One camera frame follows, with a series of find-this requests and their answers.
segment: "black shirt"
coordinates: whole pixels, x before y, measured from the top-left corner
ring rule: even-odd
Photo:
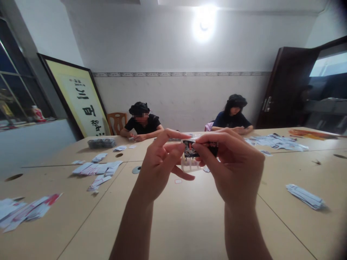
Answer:
[[[125,129],[130,131],[135,128],[137,134],[149,134],[155,132],[157,127],[161,125],[159,122],[159,117],[149,114],[148,115],[148,123],[146,127],[143,127],[142,124],[137,122],[134,117],[130,118],[128,123],[125,125]]]
[[[217,127],[241,127],[247,128],[251,126],[252,124],[245,118],[245,116],[239,112],[234,116],[229,116],[224,118],[224,111],[220,112],[216,118],[216,120],[213,122],[213,126]]]

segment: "hand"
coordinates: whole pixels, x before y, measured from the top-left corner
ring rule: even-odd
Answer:
[[[238,134],[245,134],[246,133],[246,130],[243,126],[232,128],[232,130]]]
[[[254,210],[264,168],[264,155],[232,130],[209,132],[196,140],[200,166],[207,165],[217,190],[233,210]],[[219,142],[218,157],[200,143]]]
[[[152,203],[164,190],[170,172],[179,178],[192,181],[195,176],[184,173],[176,164],[181,164],[183,143],[166,144],[169,138],[188,139],[190,135],[165,129],[147,148],[145,159],[135,183],[132,196],[137,196],[146,204]]]
[[[135,135],[134,136],[134,141],[136,142],[142,142],[147,139],[147,136],[145,134],[143,135]]]

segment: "white wall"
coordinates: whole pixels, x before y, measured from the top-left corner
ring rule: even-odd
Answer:
[[[268,76],[100,77],[95,80],[108,113],[128,112],[135,102],[143,101],[160,117],[165,128],[189,132],[204,131],[205,124],[216,118],[233,93],[247,99],[243,114],[255,123]]]
[[[67,120],[0,132],[0,179],[75,142]]]
[[[60,0],[15,0],[37,50],[83,66],[69,17]]]
[[[332,1],[319,15],[307,40],[306,48],[314,48],[347,35],[347,20],[338,1]]]
[[[93,72],[271,71],[278,48],[304,47],[314,16],[218,11],[208,42],[193,33],[195,11],[67,4],[86,67]]]
[[[303,47],[314,16],[220,10],[214,34],[198,41],[194,8],[65,1],[83,62],[93,72],[266,72],[283,46]],[[106,112],[147,102],[164,127],[202,131],[227,98],[244,95],[255,123],[268,75],[226,77],[97,77]]]

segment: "door handle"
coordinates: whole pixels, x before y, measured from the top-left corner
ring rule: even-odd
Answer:
[[[266,106],[264,112],[269,112],[270,111],[270,104],[273,103],[271,102],[271,97],[267,99]]]

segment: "bottle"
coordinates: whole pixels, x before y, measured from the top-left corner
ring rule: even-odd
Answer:
[[[43,117],[41,109],[37,106],[32,106],[32,111],[34,113],[34,118],[37,122],[45,122],[46,119]]]

